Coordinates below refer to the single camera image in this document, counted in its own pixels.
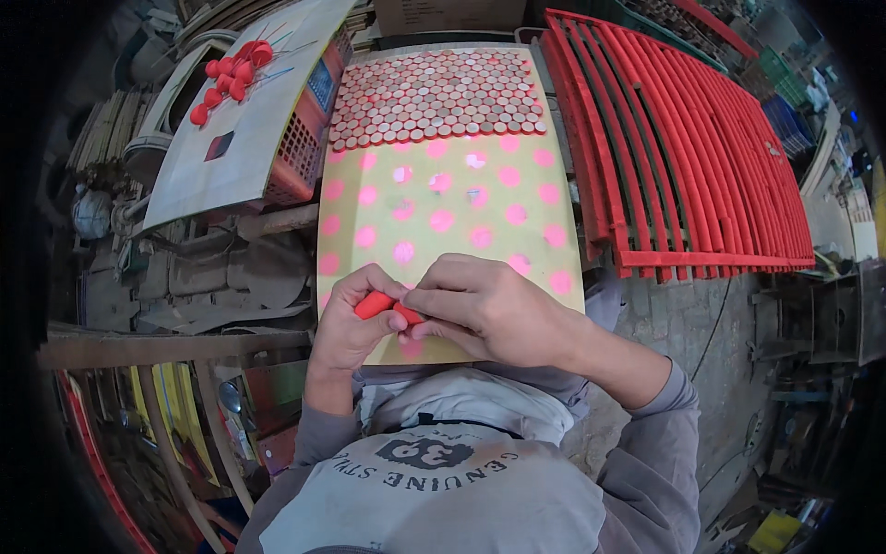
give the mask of gray shirt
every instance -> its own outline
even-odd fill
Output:
[[[390,553],[691,552],[700,531],[697,406],[674,364],[655,400],[632,412],[593,483],[547,442],[472,424],[361,439],[354,416],[306,405],[295,461],[255,505],[237,553],[271,554],[284,544],[292,552],[324,544]]]

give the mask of finger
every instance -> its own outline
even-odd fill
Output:
[[[407,331],[413,340],[421,340],[426,337],[442,337],[450,339],[462,350],[477,358],[488,358],[489,353],[486,350],[486,344],[483,340],[475,335],[470,329],[465,329],[460,325],[452,324],[447,321],[432,319],[422,324],[413,325]]]
[[[359,345],[374,344],[391,333],[405,331],[407,326],[406,317],[389,309],[360,322],[354,331],[353,340]]]
[[[490,264],[493,268],[495,262],[467,254],[443,254],[431,264],[416,288],[476,292],[489,281]]]
[[[413,289],[403,297],[402,304],[423,314],[445,321],[451,321],[462,327],[477,329],[477,318],[474,315],[476,295],[440,289]]]
[[[363,300],[369,291],[381,291],[397,300],[408,291],[408,288],[394,281],[377,263],[363,266],[354,273],[342,277],[335,287],[352,306]]]

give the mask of stencil board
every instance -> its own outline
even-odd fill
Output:
[[[441,59],[452,63],[434,66]],[[389,71],[393,62],[400,63],[395,71]],[[507,68],[515,64],[518,68]],[[517,71],[526,75],[515,74]],[[418,76],[431,73],[446,82],[432,85],[439,92],[431,91],[431,87],[425,86],[428,83],[422,81],[424,77]],[[519,97],[519,104],[530,108],[529,111],[479,110],[481,105],[517,106],[510,102],[515,95],[502,94],[509,90],[505,82],[501,83],[503,87],[494,86],[504,78],[508,82],[519,78],[521,83],[530,83],[530,89],[523,92],[532,94]],[[461,104],[440,107],[454,99],[436,97],[449,94],[444,92],[447,84],[453,92],[461,92]],[[458,84],[465,86],[455,90]],[[395,95],[396,90],[416,93]],[[361,94],[365,98],[357,98],[348,105],[351,98],[344,100],[348,94],[351,98]],[[479,104],[474,100],[478,96]],[[492,98],[494,104],[489,105],[486,98]],[[506,98],[507,102],[503,104],[499,98]],[[524,103],[525,98],[532,101]],[[428,106],[418,106],[422,102]],[[404,109],[391,109],[396,105],[403,105]],[[565,306],[584,313],[579,243],[569,190],[548,104],[528,50],[456,49],[350,66],[337,107],[338,123],[357,121],[356,125],[340,129],[338,140],[369,135],[369,141],[350,141],[342,148],[341,143],[335,144],[337,140],[327,149],[317,239],[321,313],[336,281],[367,263],[378,263],[394,279],[411,287],[438,256],[447,252],[505,261]],[[440,127],[447,124],[439,119],[453,115],[454,108],[462,110],[455,110],[456,122],[443,129],[446,137],[440,138]],[[441,109],[448,109],[449,113],[427,113],[431,117],[425,117],[425,111]],[[363,113],[353,117],[357,111]],[[342,112],[349,112],[352,117]],[[404,120],[401,113],[407,113],[408,118]],[[532,125],[524,127],[524,117],[522,122],[518,121],[519,126],[508,127],[507,123],[514,119],[510,117],[501,132],[494,126],[498,121],[483,126],[486,133],[481,131],[481,122],[475,116],[487,118],[493,113],[533,113],[538,118],[529,121]],[[469,122],[458,121],[464,115],[469,115]],[[396,122],[400,125],[394,130]],[[369,125],[375,128],[367,133]],[[357,129],[363,132],[355,137]],[[408,137],[401,133],[403,130],[409,131]],[[380,139],[373,137],[376,133],[381,135]],[[431,337],[400,345],[396,337],[387,337],[366,364],[471,360],[455,343],[445,339]]]

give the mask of person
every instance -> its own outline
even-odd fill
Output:
[[[361,320],[354,307],[372,290],[426,321]],[[362,367],[392,333],[450,339],[483,362]],[[558,448],[587,413],[588,381],[632,415],[597,482]],[[295,460],[237,552],[691,552],[697,406],[672,360],[503,262],[443,254],[411,291],[372,264],[332,288]]]

